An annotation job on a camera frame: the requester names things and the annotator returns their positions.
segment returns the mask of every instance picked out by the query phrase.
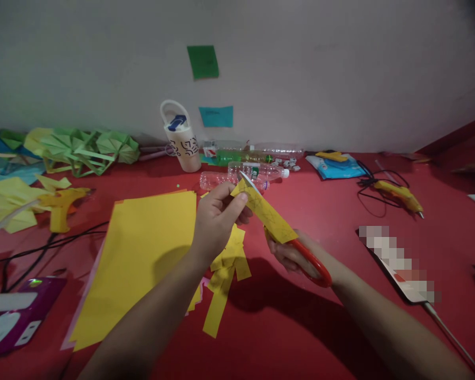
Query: clear plastic bottle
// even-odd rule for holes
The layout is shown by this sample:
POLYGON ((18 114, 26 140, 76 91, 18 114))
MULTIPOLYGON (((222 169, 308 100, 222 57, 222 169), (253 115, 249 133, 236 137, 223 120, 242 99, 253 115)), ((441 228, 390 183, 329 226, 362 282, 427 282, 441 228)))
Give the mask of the clear plastic bottle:
POLYGON ((228 177, 237 177, 243 171, 249 179, 261 179, 263 181, 274 181, 278 178, 287 178, 290 174, 288 169, 264 163, 241 163, 230 162, 227 171, 228 177))
POLYGON ((234 161, 270 163, 273 162, 273 157, 249 151, 219 150, 216 152, 216 164, 218 166, 228 166, 230 162, 234 161))
MULTIPOLYGON (((228 176, 226 173, 220 172, 202 172, 201 173, 201 189, 210 191, 217 187, 220 183, 224 182, 231 182, 233 184, 238 184, 238 177, 237 176, 228 176)), ((261 179, 253 179, 253 184, 256 186, 257 190, 261 194, 264 193, 269 187, 269 182, 263 181, 261 179)))
POLYGON ((260 142, 250 145, 250 152, 271 155, 274 158, 302 158, 305 154, 304 148, 299 144, 283 144, 280 142, 260 142))

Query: scissors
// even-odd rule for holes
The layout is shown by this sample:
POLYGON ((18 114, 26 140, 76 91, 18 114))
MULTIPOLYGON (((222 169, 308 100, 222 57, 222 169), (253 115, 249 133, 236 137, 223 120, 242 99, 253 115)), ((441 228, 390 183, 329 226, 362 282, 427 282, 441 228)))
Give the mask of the scissors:
MULTIPOLYGON (((244 180, 247 187, 252 188, 254 191, 257 192, 257 194, 260 195, 260 192, 257 190, 256 186, 253 184, 253 182, 248 178, 248 176, 244 172, 239 172, 238 177, 244 180)), ((269 231, 267 230, 266 226, 264 226, 264 230, 266 231, 267 234, 269 234, 269 231)), ((324 266, 324 264, 322 264, 320 260, 317 259, 315 255, 311 253, 311 251, 308 248, 306 248, 303 243, 299 241, 299 239, 291 240, 287 242, 287 244, 292 245, 306 260, 308 260, 308 262, 315 267, 315 270, 320 275, 320 278, 318 279, 313 278, 303 268, 301 268, 301 271, 305 274, 306 277, 308 277, 316 285, 321 286, 323 288, 329 288, 333 284, 333 279, 331 278, 331 275, 329 274, 329 271, 324 266)))

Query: right hand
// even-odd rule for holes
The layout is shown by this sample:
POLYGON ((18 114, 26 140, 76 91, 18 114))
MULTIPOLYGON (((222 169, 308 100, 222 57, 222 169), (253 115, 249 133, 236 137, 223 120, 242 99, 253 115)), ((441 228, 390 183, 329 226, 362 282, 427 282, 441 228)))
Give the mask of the right hand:
MULTIPOLYGON (((299 235, 299 241, 308 248, 315 257, 327 268, 332 277, 332 283, 340 283, 345 266, 332 257, 317 242, 312 240, 303 231, 295 230, 299 235)), ((308 260, 304 258, 292 245, 276 243, 267 235, 268 246, 271 253, 288 272, 302 273, 301 268, 313 278, 320 278, 318 271, 308 260)))

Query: left hand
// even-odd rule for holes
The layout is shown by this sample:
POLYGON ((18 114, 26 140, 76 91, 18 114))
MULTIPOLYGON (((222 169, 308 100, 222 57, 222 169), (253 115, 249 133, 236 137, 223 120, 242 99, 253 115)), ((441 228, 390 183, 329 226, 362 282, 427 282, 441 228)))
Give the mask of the left hand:
POLYGON ((248 195, 230 194, 235 185, 220 184, 199 201, 191 250, 208 265, 223 251, 231 236, 232 226, 248 224, 253 213, 246 206, 248 195))

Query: glue gun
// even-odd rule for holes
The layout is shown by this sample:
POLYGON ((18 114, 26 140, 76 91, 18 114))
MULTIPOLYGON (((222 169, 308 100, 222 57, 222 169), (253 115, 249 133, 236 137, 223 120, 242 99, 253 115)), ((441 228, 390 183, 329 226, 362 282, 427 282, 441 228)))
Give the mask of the glue gun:
POLYGON ((375 189, 380 190, 385 193, 389 193, 394 197, 401 199, 401 201, 405 204, 406 208, 417 215, 419 215, 422 219, 424 219, 424 209, 422 208, 421 204, 415 198, 415 196, 408 190, 406 187, 403 186, 394 186, 393 184, 386 182, 386 181, 377 181, 373 184, 375 189))
POLYGON ((67 212, 72 202, 85 197, 91 189, 86 187, 58 190, 54 194, 39 196, 42 207, 51 207, 51 220, 49 229, 51 232, 65 233, 70 230, 67 225, 67 212))

